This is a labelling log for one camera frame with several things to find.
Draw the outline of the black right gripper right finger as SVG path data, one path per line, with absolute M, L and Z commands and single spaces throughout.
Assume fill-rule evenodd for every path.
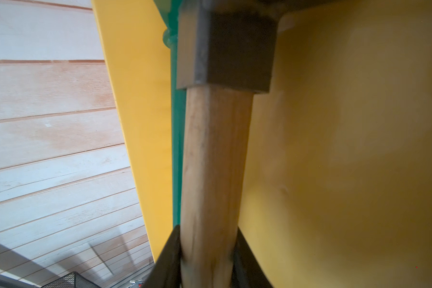
M 273 288 L 262 271 L 241 230 L 234 249 L 233 288 Z

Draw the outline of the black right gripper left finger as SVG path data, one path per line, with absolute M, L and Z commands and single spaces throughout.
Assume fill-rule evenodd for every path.
M 174 227 L 156 264 L 143 284 L 144 288 L 181 287 L 180 225 Z

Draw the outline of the wooden handle hoe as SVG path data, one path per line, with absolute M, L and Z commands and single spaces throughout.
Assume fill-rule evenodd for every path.
M 181 283 L 228 288 L 253 97 L 270 90 L 280 19 L 319 1 L 183 1 L 176 85 L 187 94 Z

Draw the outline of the green hoe red grip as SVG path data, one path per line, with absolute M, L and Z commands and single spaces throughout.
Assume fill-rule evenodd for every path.
M 172 217 L 173 225 L 181 223 L 182 162 L 186 121 L 186 90 L 176 88 L 178 63 L 178 24 L 181 1 L 154 0 L 166 30 L 163 42 L 170 49 L 171 121 L 172 121 Z

